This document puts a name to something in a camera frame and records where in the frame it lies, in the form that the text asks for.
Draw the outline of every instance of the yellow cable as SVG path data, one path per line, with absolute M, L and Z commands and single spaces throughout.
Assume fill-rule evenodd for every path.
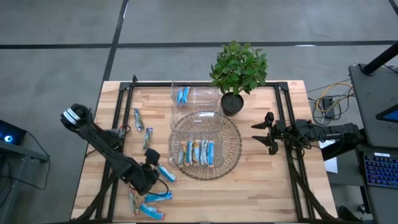
M 321 97 L 319 97 L 319 99 L 317 100 L 316 107 L 317 107 L 317 110 L 318 110 L 318 111 L 321 111 L 321 112 L 327 112 L 327 111 L 328 111 L 328 110 L 322 110 L 322 109 L 319 107 L 319 101 L 326 95 L 326 93 L 329 91 L 329 89 L 333 88 L 334 86 L 338 86 L 338 85 L 346 85 L 346 86 L 348 86 L 348 87 L 350 87 L 350 88 L 353 87 L 353 86 L 351 86 L 350 84 L 345 83 L 345 82 L 339 82 L 339 83 L 335 83 L 335 84 L 333 84 L 333 85 L 330 85 L 330 86 L 321 94 Z M 342 99 L 338 100 L 338 103 L 341 102 L 343 99 L 348 98 L 348 97 L 350 97 L 350 96 L 345 96 L 345 97 L 343 97 Z

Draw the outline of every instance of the blue light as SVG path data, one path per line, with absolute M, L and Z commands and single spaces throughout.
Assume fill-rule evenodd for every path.
M 12 137 L 11 136 L 6 136 L 4 137 L 5 142 L 11 142 L 12 141 Z

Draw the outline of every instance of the clear plastic container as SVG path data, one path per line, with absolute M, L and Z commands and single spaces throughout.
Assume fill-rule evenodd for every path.
M 183 90 L 185 87 L 187 87 L 186 85 L 183 85 L 183 83 L 184 82 L 172 82 L 172 100 L 174 102 L 178 102 L 178 90 L 180 88 Z M 207 104 L 216 102 L 219 98 L 220 94 L 216 86 L 190 86 L 187 103 Z
M 219 102 L 181 105 L 174 102 L 171 129 L 179 133 L 217 133 L 223 128 Z
M 203 166 L 201 165 L 201 162 L 199 161 L 199 164 L 197 166 L 191 165 L 191 166 L 183 166 L 181 168 L 184 169 L 194 169 L 194 168 L 204 168 L 207 167 L 209 169 L 215 168 L 215 167 L 220 167 L 223 165 L 223 137 L 220 133 L 209 133 L 209 134 L 203 134 L 203 133 L 172 133 L 170 135 L 169 139 L 169 164 L 172 167 L 179 167 L 178 166 L 178 159 L 180 157 L 180 150 L 182 148 L 182 142 L 188 142 L 188 141 L 195 141 L 195 140 L 209 140 L 209 141 L 214 141 L 214 166 L 209 167 L 209 166 Z

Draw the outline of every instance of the keyboard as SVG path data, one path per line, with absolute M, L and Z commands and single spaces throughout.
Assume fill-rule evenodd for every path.
M 368 185 L 398 189 L 398 157 L 369 153 L 363 155 L 363 160 Z

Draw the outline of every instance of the concrete floor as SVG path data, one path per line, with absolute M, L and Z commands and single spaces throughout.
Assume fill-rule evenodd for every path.
M 121 5 L 122 0 L 2 0 L 0 45 L 110 44 Z M 119 42 L 396 40 L 397 22 L 388 0 L 131 0 Z M 304 80 L 311 90 L 348 79 L 349 65 L 367 63 L 387 48 L 263 47 L 263 51 L 268 53 L 269 80 Z M 209 80 L 210 64 L 220 50 L 118 49 L 109 79 L 130 80 L 135 74 L 139 80 Z M 108 55 L 109 49 L 0 50 L 0 119 L 32 132 L 52 160 L 47 188 L 24 187 L 13 223 L 69 219 L 87 143 L 67 131 L 59 115 L 75 102 L 95 109 Z M 309 97 L 318 98 L 320 93 Z M 335 122 L 361 126 L 353 119 L 359 113 L 355 100 L 350 105 Z M 31 181 L 42 185 L 45 171 L 38 165 Z M 361 203 L 355 187 L 332 185 L 332 191 L 336 205 L 355 209 Z

